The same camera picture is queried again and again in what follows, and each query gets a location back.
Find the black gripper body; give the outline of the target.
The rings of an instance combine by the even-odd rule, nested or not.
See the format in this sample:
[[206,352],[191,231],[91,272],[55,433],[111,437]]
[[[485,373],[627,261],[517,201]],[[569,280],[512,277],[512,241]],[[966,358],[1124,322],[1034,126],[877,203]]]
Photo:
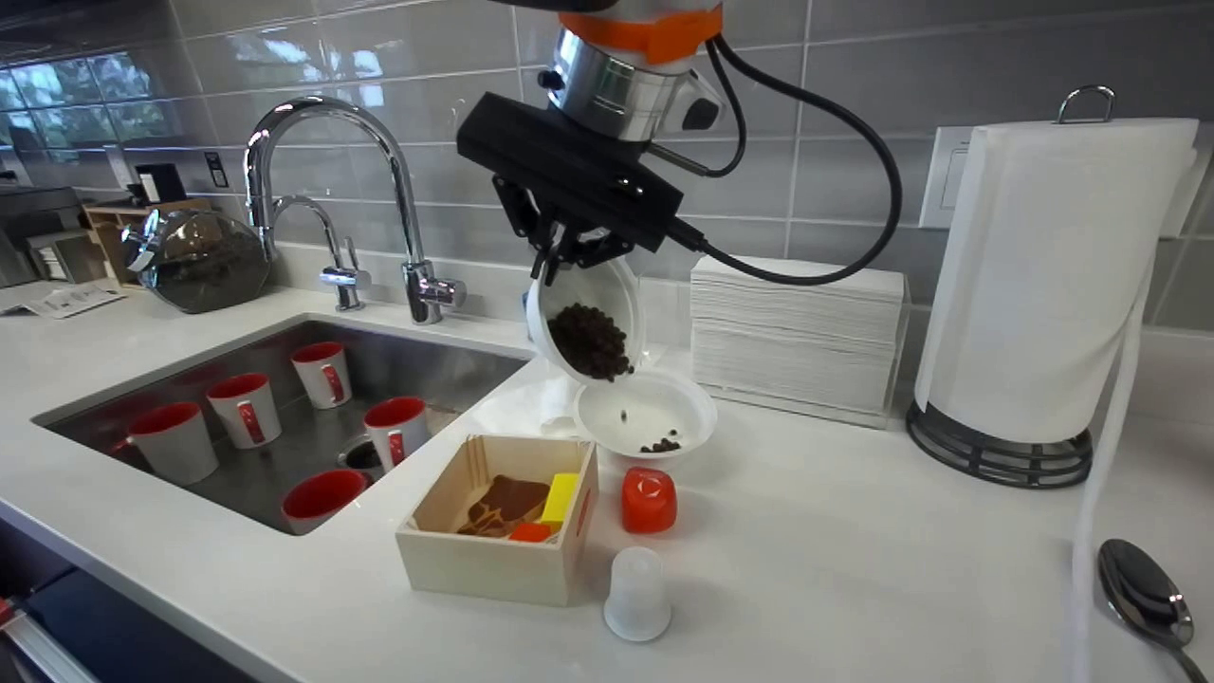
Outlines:
[[506,173],[492,179],[492,191],[512,231],[535,251],[535,280],[554,280],[565,265],[590,270],[633,251],[611,227],[554,210]]

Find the robot arm silver orange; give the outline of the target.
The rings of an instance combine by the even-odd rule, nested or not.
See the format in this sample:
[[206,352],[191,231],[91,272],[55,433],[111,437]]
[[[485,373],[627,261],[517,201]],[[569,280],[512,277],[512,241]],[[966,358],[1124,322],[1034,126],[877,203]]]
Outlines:
[[729,75],[714,83],[698,51],[719,57],[719,0],[507,0],[554,11],[561,39],[540,70],[543,106],[483,93],[456,146],[492,173],[530,272],[598,265],[655,251],[680,227],[684,194],[640,161],[643,153],[700,173],[729,173],[746,153],[746,121]]

